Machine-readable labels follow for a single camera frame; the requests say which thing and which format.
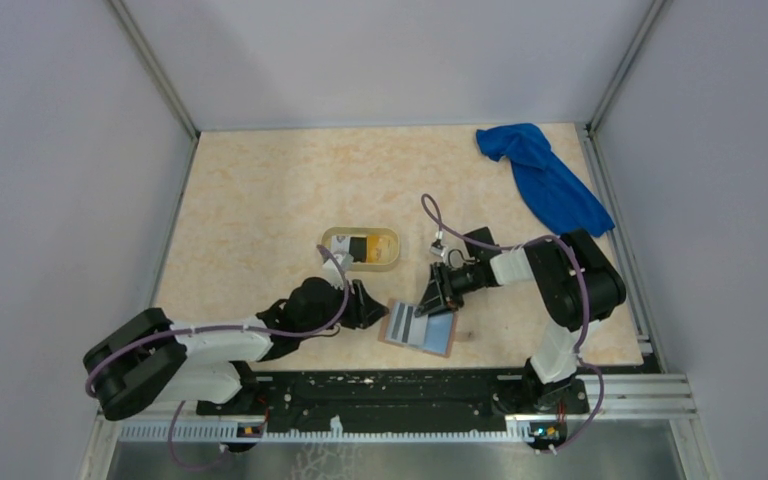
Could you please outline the tan leather card holder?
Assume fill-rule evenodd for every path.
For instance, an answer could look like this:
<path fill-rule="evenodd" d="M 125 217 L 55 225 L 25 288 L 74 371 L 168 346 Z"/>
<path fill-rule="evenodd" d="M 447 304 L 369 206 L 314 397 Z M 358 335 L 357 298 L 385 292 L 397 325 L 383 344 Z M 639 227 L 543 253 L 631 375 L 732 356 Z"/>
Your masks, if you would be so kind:
<path fill-rule="evenodd" d="M 387 304 L 390 312 L 396 302 L 406 303 L 391 299 Z M 433 316 L 415 317 L 411 325 L 410 339 L 406 345 L 390 342 L 385 339 L 385 330 L 388 326 L 389 317 L 390 313 L 380 321 L 381 327 L 378 335 L 380 342 L 435 357 L 449 358 L 451 356 L 457 335 L 458 316 L 456 313 L 444 312 Z"/>

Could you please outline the yellow credit cards stack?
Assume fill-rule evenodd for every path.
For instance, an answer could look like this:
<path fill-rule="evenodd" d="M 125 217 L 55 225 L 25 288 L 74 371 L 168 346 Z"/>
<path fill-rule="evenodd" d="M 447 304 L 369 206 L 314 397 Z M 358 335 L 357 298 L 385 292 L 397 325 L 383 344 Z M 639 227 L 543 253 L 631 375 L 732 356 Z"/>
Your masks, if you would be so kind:
<path fill-rule="evenodd" d="M 366 237 L 365 262 L 372 265 L 385 265 L 398 257 L 398 241 L 388 235 L 369 235 Z"/>

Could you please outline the cream plastic tray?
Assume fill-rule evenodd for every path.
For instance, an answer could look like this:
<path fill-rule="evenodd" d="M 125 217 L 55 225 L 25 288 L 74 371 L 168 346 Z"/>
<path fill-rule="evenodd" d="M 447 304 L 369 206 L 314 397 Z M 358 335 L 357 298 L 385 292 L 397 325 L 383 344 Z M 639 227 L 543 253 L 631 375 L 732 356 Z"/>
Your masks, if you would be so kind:
<path fill-rule="evenodd" d="M 332 253 L 350 255 L 354 271 L 387 272 L 400 256 L 399 235 L 383 227 L 331 227 L 322 234 L 321 243 Z"/>

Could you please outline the blue cloth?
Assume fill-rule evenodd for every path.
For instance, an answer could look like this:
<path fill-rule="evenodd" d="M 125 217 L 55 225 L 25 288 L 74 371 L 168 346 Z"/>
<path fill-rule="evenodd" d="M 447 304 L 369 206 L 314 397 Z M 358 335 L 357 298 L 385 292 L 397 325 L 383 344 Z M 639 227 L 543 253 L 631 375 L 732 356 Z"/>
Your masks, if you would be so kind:
<path fill-rule="evenodd" d="M 475 141 L 490 160 L 508 160 L 524 203 L 553 234 L 582 229 L 599 238 L 616 227 L 607 209 L 553 151 L 537 125 L 478 129 Z"/>

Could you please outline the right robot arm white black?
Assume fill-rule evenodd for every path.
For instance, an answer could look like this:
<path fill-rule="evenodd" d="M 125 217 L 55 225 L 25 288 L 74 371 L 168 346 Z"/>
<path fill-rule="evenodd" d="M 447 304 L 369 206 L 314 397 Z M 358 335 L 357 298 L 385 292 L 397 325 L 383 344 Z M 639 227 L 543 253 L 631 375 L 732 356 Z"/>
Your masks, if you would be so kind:
<path fill-rule="evenodd" d="M 415 315 L 454 313 L 469 293 L 535 282 L 551 322 L 537 353 L 525 364 L 523 398 L 536 412 L 550 411 L 562 398 L 561 385 L 578 369 L 590 328 L 626 301 L 624 281 L 582 229 L 504 249 L 494 242 L 490 229 L 482 227 L 466 233 L 464 243 L 468 256 L 461 266 L 430 265 Z"/>

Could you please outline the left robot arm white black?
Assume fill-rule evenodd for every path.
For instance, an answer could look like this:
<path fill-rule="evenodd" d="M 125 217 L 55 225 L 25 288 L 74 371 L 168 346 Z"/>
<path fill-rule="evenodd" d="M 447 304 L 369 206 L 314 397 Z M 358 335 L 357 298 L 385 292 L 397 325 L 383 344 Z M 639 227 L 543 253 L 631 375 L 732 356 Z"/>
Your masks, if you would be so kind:
<path fill-rule="evenodd" d="M 333 328 L 366 329 L 388 313 L 361 281 L 335 286 L 320 277 L 228 324 L 186 325 L 148 308 L 84 355 L 85 389 L 110 421 L 168 402 L 194 402 L 207 416 L 255 413 L 265 389 L 252 364 L 287 356 Z"/>

